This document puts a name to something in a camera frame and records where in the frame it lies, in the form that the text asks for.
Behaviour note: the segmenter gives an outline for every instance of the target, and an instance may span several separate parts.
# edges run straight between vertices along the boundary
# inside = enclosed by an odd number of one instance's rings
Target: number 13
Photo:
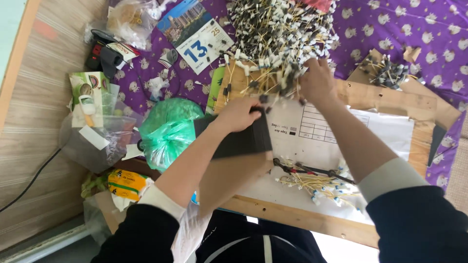
[[[191,48],[197,48],[198,51],[201,53],[198,54],[198,57],[204,57],[206,53],[208,52],[208,49],[204,46],[201,45],[200,40],[197,40],[193,45],[190,46]],[[198,59],[195,57],[195,55],[192,53],[190,49],[187,49],[184,53],[185,56],[190,56],[194,62],[198,62]]]

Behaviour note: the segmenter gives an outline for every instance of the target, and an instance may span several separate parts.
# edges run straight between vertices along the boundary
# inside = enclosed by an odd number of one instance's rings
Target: white paper sheet
[[[295,101],[286,101],[286,107],[275,107],[267,116],[270,128],[273,156],[300,161],[309,167],[324,170],[337,169],[341,157],[333,132],[323,115],[311,105],[301,106]],[[408,117],[389,116],[379,113],[349,110],[372,132],[384,141],[397,155],[408,160],[414,121]],[[315,205],[305,190],[288,187],[275,181],[287,175],[275,167],[255,184],[240,192],[240,195],[263,201],[287,205],[322,214],[373,224],[369,216],[356,211],[349,205],[338,207],[332,200],[320,198]],[[362,197],[346,197],[354,203],[362,204]]]

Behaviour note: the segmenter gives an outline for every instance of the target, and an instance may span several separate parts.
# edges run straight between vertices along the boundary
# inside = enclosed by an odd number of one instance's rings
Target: purple bedsheet
[[[226,1],[199,1],[213,17],[218,17],[218,21],[227,16]],[[168,10],[174,5],[176,3],[170,4]],[[427,169],[426,180],[446,189],[468,103],[468,91],[464,87],[468,83],[468,3],[460,0],[341,0],[334,18],[334,28],[340,40],[332,44],[330,66],[336,67],[337,78],[347,79],[356,68],[354,64],[373,48],[391,54],[392,61],[399,63],[404,62],[405,46],[422,48],[416,63],[411,65],[411,73],[423,76],[427,87],[463,111]],[[224,29],[234,32],[232,26]],[[147,115],[154,103],[148,100],[145,82],[162,76],[170,81],[170,87],[163,90],[165,98],[186,97],[204,109],[212,69],[206,68],[196,75],[179,56],[166,76],[162,71],[165,67],[158,63],[158,59],[173,46],[158,29],[153,31],[151,43],[151,52],[142,52],[141,57],[133,60],[133,70],[125,66],[116,74],[114,82],[120,85],[119,99],[133,111]],[[195,81],[204,84],[205,88]]]

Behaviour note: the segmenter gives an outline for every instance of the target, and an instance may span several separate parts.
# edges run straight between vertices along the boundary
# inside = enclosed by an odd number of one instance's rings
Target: person
[[[302,96],[329,123],[375,223],[381,262],[468,261],[468,217],[444,199],[338,99],[326,60],[310,59]],[[260,117],[254,98],[232,100],[156,180],[92,262],[171,262],[179,220],[213,153],[230,132]],[[197,262],[325,262],[310,231],[214,211]]]

